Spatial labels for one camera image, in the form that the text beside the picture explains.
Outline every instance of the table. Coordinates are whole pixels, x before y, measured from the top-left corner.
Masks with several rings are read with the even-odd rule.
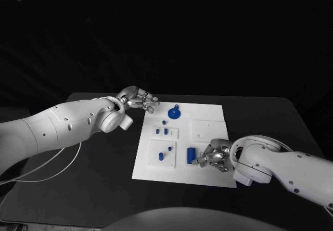
[[[68,102],[115,96],[73,93]],[[156,95],[163,102],[221,104],[229,139],[265,135],[294,150],[323,157],[319,146],[291,102],[284,98]],[[133,180],[133,166],[144,121],[144,110],[127,110],[134,123],[127,131],[92,135],[82,142],[78,158],[55,178],[39,183],[16,183],[0,208],[0,219],[14,223],[42,223],[104,228],[127,216],[164,207],[199,207],[226,211],[287,230],[329,230],[333,218],[324,208],[290,193],[272,178],[270,184],[219,188],[202,185]],[[26,180],[52,176],[71,162],[78,145]],[[33,156],[24,172],[58,151]]]

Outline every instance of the white board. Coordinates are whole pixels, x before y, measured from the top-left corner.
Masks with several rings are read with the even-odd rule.
[[[177,119],[170,119],[167,117],[167,111],[176,104],[179,105],[182,114]],[[200,138],[193,138],[193,134],[197,135],[200,132]],[[208,163],[203,168],[199,165],[187,164],[187,148],[193,147],[196,149],[196,157],[199,157],[210,140],[215,138],[228,139],[221,105],[160,102],[160,105],[154,106],[154,113],[150,114],[146,112],[131,178],[137,180],[236,188],[236,182],[232,179],[233,168],[229,160],[226,161],[229,172],[225,173],[219,172]],[[164,167],[148,164],[151,162],[148,161],[151,156],[154,158],[154,154],[151,155],[151,141],[174,143],[174,164],[172,167],[166,167],[169,166],[167,162]],[[154,145],[154,147],[163,150],[166,149],[164,146]],[[154,163],[161,164],[159,161],[159,153],[156,153]]]

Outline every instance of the robotic hand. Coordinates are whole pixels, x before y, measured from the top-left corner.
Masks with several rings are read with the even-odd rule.
[[[221,172],[226,158],[235,168],[233,179],[249,186],[270,183],[272,175],[285,189],[333,209],[333,162],[303,152],[293,152],[280,141],[265,136],[246,136],[235,142],[213,139],[192,164],[210,162]]]
[[[125,110],[141,108],[153,113],[159,99],[135,86],[115,97],[62,103],[36,115],[0,124],[0,174],[24,158],[71,147],[97,132],[127,130],[133,119]]]

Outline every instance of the blue object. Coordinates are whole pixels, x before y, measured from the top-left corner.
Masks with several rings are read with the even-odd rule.
[[[192,165],[192,160],[196,159],[196,149],[187,148],[187,164]]]
[[[170,119],[177,119],[180,117],[180,110],[179,110],[179,105],[174,105],[174,108],[172,108],[167,112],[167,116]]]
[[[159,160],[163,160],[163,153],[159,154]]]

